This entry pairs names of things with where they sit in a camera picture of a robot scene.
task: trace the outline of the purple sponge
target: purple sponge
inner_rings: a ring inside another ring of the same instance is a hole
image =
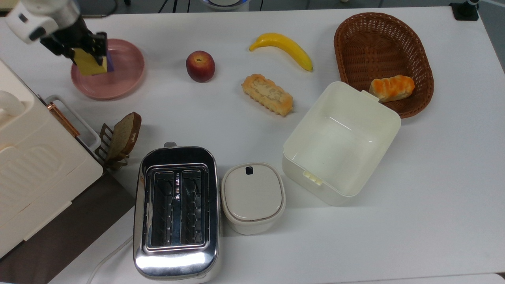
[[[114,66],[112,65],[111,53],[107,51],[107,72],[113,72]]]

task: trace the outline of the bread roll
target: bread roll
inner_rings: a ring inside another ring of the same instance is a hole
[[[242,89],[267,109],[285,116],[293,109],[293,97],[261,74],[247,77]]]
[[[403,75],[374,79],[370,85],[370,93],[378,97],[380,103],[405,99],[412,95],[413,90],[414,80]]]

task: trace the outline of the fake bread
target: fake bread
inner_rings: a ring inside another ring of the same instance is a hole
[[[121,161],[130,154],[137,142],[141,122],[140,115],[132,112],[114,125],[111,144],[105,158],[106,165]]]
[[[403,75],[374,79],[370,85],[370,93],[378,97],[380,103],[405,99],[412,95],[413,90],[414,80]]]
[[[247,77],[242,89],[267,109],[285,116],[293,109],[293,97],[261,74]]]

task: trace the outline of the brown basket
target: brown basket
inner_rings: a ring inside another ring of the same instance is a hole
[[[401,118],[421,112],[433,96],[433,74],[421,40],[404,22],[384,13],[361,13],[346,19],[334,38],[340,79],[357,90],[373,79],[409,76],[410,97],[384,103]]]

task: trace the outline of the stainless steel toaster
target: stainless steel toaster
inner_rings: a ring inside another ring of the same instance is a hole
[[[147,278],[203,283],[220,270],[216,163],[200,147],[161,148],[140,164],[133,259]]]

